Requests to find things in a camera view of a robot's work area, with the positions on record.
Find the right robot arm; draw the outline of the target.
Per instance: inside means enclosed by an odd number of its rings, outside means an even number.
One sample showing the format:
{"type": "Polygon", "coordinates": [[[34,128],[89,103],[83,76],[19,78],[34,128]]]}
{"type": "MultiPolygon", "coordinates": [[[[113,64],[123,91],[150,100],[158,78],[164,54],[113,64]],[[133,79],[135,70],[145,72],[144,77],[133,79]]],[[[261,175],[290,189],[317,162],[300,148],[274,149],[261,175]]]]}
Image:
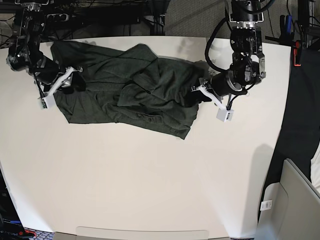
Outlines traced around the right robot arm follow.
{"type": "Polygon", "coordinates": [[[13,20],[13,43],[8,48],[6,63],[15,72],[25,70],[34,78],[39,92],[41,107],[52,104],[56,92],[66,95],[86,90],[82,78],[82,67],[63,66],[46,57],[40,51],[41,37],[45,31],[47,17],[42,9],[50,0],[16,0],[21,7],[13,20]]]}

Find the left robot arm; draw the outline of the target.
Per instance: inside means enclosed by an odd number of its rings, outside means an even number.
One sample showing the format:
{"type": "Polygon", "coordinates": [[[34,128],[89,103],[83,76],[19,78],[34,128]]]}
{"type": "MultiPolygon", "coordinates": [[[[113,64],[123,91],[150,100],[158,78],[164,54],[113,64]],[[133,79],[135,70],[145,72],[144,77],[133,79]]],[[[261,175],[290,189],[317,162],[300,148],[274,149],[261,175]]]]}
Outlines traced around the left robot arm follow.
{"type": "Polygon", "coordinates": [[[265,77],[265,55],[262,31],[257,25],[263,22],[265,8],[259,0],[225,1],[225,17],[218,23],[207,41],[204,57],[217,74],[201,77],[191,88],[189,98],[194,102],[213,102],[218,107],[217,119],[230,121],[234,111],[232,104],[239,96],[247,95],[265,77]],[[229,68],[216,66],[210,49],[223,24],[234,23],[230,29],[230,46],[233,51],[229,68]]]}

